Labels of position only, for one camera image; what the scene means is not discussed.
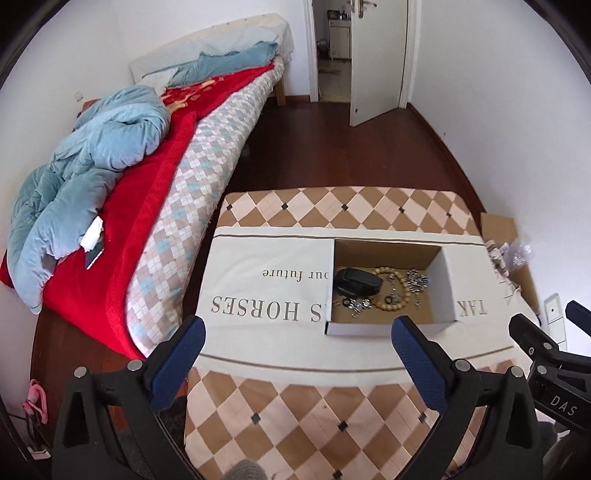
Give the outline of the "clear plastic wrap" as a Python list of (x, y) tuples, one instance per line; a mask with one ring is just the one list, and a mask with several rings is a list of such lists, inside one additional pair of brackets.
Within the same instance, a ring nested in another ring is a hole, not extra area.
[(532, 246), (527, 241), (517, 238), (511, 244), (503, 244), (501, 254), (508, 272), (513, 273), (528, 265), (532, 256)]

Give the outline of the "white cardboard box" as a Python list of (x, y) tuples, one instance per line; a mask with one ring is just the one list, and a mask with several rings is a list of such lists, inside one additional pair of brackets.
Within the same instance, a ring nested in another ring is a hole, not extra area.
[(334, 278), (344, 268), (378, 275), (377, 295), (339, 295), (332, 280), (331, 317), (325, 335), (388, 337), (393, 321), (410, 317), (425, 334), (436, 334), (456, 321), (452, 277), (440, 246), (369, 240), (335, 241)]

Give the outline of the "pink clothes hanger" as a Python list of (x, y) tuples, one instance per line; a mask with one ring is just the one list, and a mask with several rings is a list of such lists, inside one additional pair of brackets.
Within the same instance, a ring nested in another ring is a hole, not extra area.
[(36, 418), (43, 425), (48, 423), (46, 393), (35, 379), (31, 379), (29, 382), (27, 397), (22, 407), (27, 417)]

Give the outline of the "white pillow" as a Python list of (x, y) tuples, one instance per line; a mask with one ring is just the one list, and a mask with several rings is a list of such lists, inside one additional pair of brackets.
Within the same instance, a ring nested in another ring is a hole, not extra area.
[(290, 62), (294, 53), (294, 38), (290, 25), (280, 15), (269, 13), (246, 17), (214, 25), (190, 33), (164, 44), (130, 62), (133, 80), (196, 60), (202, 53), (224, 55), (245, 51), (259, 42), (276, 43), (284, 62)]

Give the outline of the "light blue quilt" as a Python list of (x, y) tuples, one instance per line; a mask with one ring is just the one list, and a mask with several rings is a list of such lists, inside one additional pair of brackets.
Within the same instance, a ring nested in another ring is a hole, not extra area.
[(152, 154), (170, 112), (156, 91), (133, 85), (82, 112), (49, 161), (31, 172), (15, 199), (7, 268), (22, 302), (37, 314), (59, 260), (75, 252), (123, 171)]

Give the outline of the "phone on bed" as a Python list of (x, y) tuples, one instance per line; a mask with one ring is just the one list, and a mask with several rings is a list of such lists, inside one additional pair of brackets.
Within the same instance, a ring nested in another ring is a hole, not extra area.
[(104, 251), (103, 220), (101, 217), (94, 218), (80, 240), (80, 247), (85, 253), (84, 266), (88, 270)]

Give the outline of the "argyle bed sheet mattress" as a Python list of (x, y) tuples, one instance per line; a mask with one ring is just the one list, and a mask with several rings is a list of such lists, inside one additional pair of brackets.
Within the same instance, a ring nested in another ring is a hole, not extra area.
[(269, 70), (195, 124), (126, 293), (127, 330), (145, 357), (181, 323), (182, 300), (207, 226), (283, 71), (283, 58), (274, 57)]

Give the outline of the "white door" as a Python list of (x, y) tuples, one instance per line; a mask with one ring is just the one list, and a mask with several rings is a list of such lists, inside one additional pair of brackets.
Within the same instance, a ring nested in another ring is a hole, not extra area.
[(349, 124), (399, 107), (407, 46), (408, 2), (353, 1)]

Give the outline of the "red blanket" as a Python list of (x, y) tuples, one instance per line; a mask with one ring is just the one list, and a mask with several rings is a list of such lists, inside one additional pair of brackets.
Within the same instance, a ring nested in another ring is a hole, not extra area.
[[(126, 293), (176, 168), (197, 121), (269, 70), (270, 63), (164, 91), (152, 87), (170, 112), (169, 130), (152, 154), (123, 171), (99, 210), (104, 240), (101, 256), (88, 270), (80, 246), (59, 260), (43, 289), (41, 310), (54, 311), (127, 358), (145, 357), (134, 346), (127, 330)], [(6, 250), (1, 281), (16, 292), (7, 268)]]

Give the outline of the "argyle patterned table cloth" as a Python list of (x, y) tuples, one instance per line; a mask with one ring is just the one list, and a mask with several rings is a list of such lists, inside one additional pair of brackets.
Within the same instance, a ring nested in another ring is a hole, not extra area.
[(388, 337), (325, 335), (335, 241), (444, 250), (456, 321), (427, 335), (453, 358), (527, 368), (477, 225), (451, 191), (318, 187), (224, 198), (197, 304), (206, 342), (188, 377), (185, 450), (218, 479), (249, 459), (273, 479), (393, 479), (437, 415)]

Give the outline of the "flat brown cardboard sheet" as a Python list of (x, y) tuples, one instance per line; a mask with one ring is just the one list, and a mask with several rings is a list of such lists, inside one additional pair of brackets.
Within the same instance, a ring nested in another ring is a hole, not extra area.
[(529, 268), (533, 257), (529, 239), (519, 234), (515, 220), (510, 217), (482, 213), (481, 227), (483, 239), (491, 245), (489, 252), (502, 277), (512, 282), (533, 312), (539, 315), (540, 302)]

